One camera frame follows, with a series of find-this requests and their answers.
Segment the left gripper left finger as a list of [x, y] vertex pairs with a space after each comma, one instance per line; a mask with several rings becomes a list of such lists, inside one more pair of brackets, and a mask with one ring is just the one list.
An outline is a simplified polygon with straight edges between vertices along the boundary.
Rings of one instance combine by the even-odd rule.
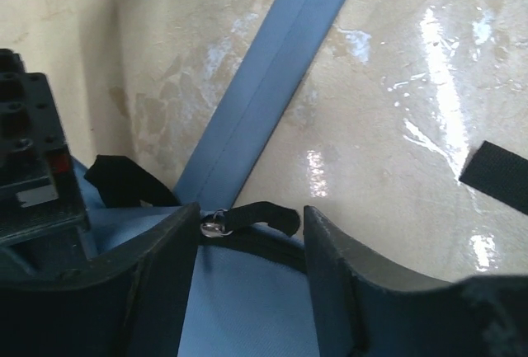
[[1, 283], [3, 356], [175, 356], [200, 244], [189, 204], [52, 280]]

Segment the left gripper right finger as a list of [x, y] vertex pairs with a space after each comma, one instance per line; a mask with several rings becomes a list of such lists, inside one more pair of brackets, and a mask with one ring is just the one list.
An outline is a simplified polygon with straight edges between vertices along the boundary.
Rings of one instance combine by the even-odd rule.
[[304, 210], [307, 275], [323, 356], [524, 356], [527, 279], [450, 283], [410, 270]]

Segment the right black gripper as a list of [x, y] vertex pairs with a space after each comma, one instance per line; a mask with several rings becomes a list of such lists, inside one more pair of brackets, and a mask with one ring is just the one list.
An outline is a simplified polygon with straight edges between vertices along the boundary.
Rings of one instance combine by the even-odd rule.
[[53, 279], [92, 255], [90, 223], [47, 77], [1, 51], [1, 276]]

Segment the blue student backpack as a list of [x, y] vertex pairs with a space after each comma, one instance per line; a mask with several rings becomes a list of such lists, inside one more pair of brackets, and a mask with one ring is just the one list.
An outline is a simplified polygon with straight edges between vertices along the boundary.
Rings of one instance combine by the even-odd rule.
[[527, 0], [118, 0], [137, 163], [202, 238], [180, 356], [323, 356], [304, 210], [527, 279]]

